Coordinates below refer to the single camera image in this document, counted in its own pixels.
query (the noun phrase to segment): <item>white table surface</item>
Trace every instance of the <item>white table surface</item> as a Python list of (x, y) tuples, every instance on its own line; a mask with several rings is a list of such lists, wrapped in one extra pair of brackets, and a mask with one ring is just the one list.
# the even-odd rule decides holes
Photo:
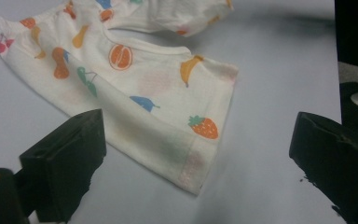
[[(0, 16), (19, 21), (60, 2), (0, 0)], [(225, 20), (189, 38), (122, 33), (187, 46), (240, 68), (221, 147), (201, 194), (184, 192), (108, 146), (70, 223), (345, 223), (288, 156), (298, 111), (340, 121), (334, 0), (233, 5)], [(0, 59), (0, 167), (19, 171), (19, 155), (67, 119)]]

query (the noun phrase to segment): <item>baby garment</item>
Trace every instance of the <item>baby garment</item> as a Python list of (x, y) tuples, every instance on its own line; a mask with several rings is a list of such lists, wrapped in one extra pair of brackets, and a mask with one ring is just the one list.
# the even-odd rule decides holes
[(110, 145), (198, 194), (238, 69), (108, 29), (193, 35), (230, 9), (226, 0), (73, 0), (22, 21), (0, 17), (0, 55), (68, 115), (101, 108)]

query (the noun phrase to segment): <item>garment sleeve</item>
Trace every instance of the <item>garment sleeve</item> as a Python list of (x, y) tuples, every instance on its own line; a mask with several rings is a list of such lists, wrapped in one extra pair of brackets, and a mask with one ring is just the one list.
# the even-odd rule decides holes
[(230, 0), (97, 0), (106, 28), (142, 32), (171, 30), (194, 35), (219, 21), (233, 9)]

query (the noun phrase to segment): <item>white fabric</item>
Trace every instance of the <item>white fabric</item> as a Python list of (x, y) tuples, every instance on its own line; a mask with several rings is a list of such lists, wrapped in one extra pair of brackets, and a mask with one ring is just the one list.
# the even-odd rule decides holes
[[(237, 68), (191, 55), (187, 48), (117, 38), (106, 29), (176, 32), (178, 25), (191, 24), (181, 34), (192, 35), (231, 8), (219, 0), (194, 4), (78, 0), (22, 22), (0, 17), (0, 53), (68, 115), (102, 108), (109, 144), (198, 194), (222, 135)], [(102, 21), (105, 10), (114, 13)], [(130, 24), (140, 18), (143, 24)]]

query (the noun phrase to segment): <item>strawberry print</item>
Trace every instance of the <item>strawberry print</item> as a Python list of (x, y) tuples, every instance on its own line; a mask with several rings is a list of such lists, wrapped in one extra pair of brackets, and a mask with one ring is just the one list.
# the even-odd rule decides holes
[(216, 124), (211, 119), (200, 118), (200, 116), (190, 117), (188, 126), (197, 134), (210, 138), (216, 139), (218, 137)]

